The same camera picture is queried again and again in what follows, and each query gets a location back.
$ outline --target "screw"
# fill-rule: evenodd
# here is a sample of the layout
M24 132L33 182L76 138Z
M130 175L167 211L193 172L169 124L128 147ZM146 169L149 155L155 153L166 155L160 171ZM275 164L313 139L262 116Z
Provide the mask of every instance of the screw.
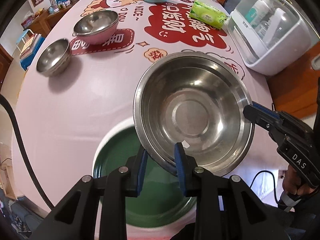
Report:
M90 180L91 180L91 176L90 175L84 175L83 177L82 177L82 181L84 182L84 183L86 183L86 182L89 182Z
M204 172L204 168L202 168L202 167L195 167L195 172L196 173L202 173L202 172Z
M122 166L122 167L119 168L119 172L120 172L120 173L126 173L128 170L129 170L129 169L128 169L128 167L126 167L126 166Z
M239 182L239 181L241 181L241 178L240 178L238 175L233 175L233 176L231 177L231 179L232 179L232 181L234 181L234 182Z

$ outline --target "red label with dashed border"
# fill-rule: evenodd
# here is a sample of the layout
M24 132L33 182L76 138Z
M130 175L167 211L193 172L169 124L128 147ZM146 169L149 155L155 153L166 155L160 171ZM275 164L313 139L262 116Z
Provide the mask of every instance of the red label with dashed border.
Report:
M151 26L144 28L145 32L156 39L175 43L181 41L194 47L204 47L209 44L219 49L225 49L227 44L222 36L227 36L224 30L190 18L192 4L170 2L150 6L152 13L148 20Z
M81 38L74 38L70 42L71 54L80 55L86 53L124 49L133 43L134 30L132 29L118 29L111 36L109 40L102 44L89 44L81 40Z

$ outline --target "black cable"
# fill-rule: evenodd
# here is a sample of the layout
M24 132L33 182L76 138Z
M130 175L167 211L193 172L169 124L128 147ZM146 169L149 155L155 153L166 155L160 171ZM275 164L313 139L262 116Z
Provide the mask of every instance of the black cable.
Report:
M23 158L23 161L24 161L24 164L26 165L26 168L29 172L29 175L33 181L33 183L35 184L36 186L36 189L38 190L39 194L41 195L42 199L44 200L44 202L48 205L48 207L52 210L54 208L54 205L51 203L51 201L49 200L49 198L47 197L47 195L44 193L33 169L32 169L32 166L30 164L30 161L28 159L28 155L26 153L26 149L24 148L24 145L23 145L23 141L22 141L22 138L21 138L21 134L20 134L20 130L19 130L19 126L18 126L18 123L17 123L17 119L16 119L16 116L14 115L14 112L13 112L13 109L12 107L10 106L9 102L7 101L7 99L4 98L3 95L0 94L0 104L4 107L4 109L7 111L9 117L10 117L10 120L11 120L11 123L12 123L12 126L13 126L13 131L14 131L14 134L16 136L16 139L17 139L17 143L18 143L18 146L19 146L19 149L20 149L20 152L21 152L21 156Z
M2 163L4 163L6 160L12 160L11 158L6 158L3 162L0 163L0 169L3 171L6 171L7 169L2 169Z
M275 201L276 203L279 205L279 206L284 206L283 204L279 203L278 199L277 199L277 195L276 195L276 179L275 179L275 176L273 175L273 173L271 171L266 171L266 170L263 170L263 171L259 171L253 178L252 180L252 183L250 185L250 188L252 187L253 183L254 183L254 180L256 179L256 177L260 174L260 173L263 173L263 172L266 172L266 173L270 173L272 175L272 178L273 178L273 194L274 194L274 197L275 197Z

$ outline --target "cartoon bear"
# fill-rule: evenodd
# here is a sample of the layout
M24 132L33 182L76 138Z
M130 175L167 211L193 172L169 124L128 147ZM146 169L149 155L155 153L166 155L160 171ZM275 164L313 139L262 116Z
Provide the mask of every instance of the cartoon bear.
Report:
M94 0L91 4L87 6L87 8L84 10L84 13L81 16L86 16L93 12L105 10L108 8L127 6L132 3L137 3L137 1L143 0Z

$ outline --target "tissue package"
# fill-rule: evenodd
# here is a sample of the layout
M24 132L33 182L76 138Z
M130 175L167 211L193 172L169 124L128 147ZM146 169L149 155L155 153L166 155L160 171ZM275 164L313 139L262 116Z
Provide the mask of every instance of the tissue package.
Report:
M199 1L193 3L189 16L218 30L222 28L224 21L228 18L224 12Z

